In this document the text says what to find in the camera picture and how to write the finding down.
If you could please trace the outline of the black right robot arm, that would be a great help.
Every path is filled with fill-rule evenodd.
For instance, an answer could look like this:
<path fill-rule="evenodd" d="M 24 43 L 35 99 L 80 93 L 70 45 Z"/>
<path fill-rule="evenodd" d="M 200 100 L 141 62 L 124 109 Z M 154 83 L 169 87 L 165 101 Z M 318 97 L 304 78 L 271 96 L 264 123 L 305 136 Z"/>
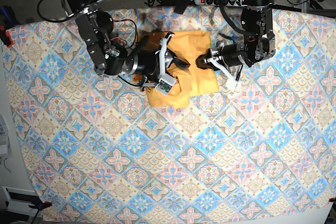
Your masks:
<path fill-rule="evenodd" d="M 95 72 L 100 76 L 111 77 L 138 74 L 142 77 L 138 87 L 153 87 L 167 95 L 177 82 L 168 68 L 176 65 L 185 70 L 190 66 L 187 60 L 179 59 L 168 48 L 173 32 L 167 32 L 154 50 L 145 49 L 148 36 L 141 38 L 134 48 L 127 48 L 113 32 L 116 20 L 99 8 L 100 1 L 102 0 L 61 0 L 66 15 L 74 18 L 78 26 Z"/>

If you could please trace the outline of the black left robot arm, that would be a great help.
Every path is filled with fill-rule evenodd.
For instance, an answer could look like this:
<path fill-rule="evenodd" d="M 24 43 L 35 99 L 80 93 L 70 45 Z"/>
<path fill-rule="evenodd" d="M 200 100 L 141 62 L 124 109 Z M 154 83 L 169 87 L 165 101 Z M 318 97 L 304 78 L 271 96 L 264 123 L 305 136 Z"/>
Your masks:
<path fill-rule="evenodd" d="M 227 15 L 224 6 L 225 0 L 219 0 L 219 9 L 230 27 L 243 36 L 243 41 L 226 45 L 218 43 L 205 54 L 196 59 L 200 69 L 220 70 L 227 78 L 232 88 L 238 86 L 241 69 L 244 66 L 252 67 L 255 63 L 273 57 L 275 51 L 275 35 L 272 25 L 271 5 L 276 0 L 239 0 L 242 7 L 240 17 L 241 28 Z M 236 75 L 230 72 L 232 67 L 239 67 Z"/>

